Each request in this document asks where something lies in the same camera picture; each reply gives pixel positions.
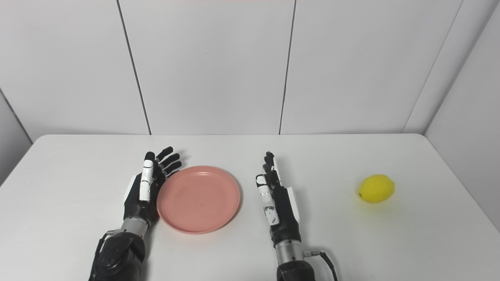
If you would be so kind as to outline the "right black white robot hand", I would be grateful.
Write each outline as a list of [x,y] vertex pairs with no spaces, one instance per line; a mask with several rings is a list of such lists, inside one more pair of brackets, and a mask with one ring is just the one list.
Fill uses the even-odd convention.
[[264,173],[255,178],[263,202],[264,215],[270,225],[273,247],[283,241],[301,242],[298,208],[291,187],[284,187],[277,168],[275,155],[267,151],[264,156]]

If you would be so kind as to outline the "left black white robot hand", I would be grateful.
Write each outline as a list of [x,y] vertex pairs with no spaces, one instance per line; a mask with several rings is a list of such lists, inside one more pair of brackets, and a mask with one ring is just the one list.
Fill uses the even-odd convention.
[[157,198],[164,183],[180,170],[182,162],[180,154],[175,153],[172,146],[163,149],[159,154],[152,151],[146,153],[143,168],[132,180],[124,201],[124,219],[139,218],[148,225],[159,218]]

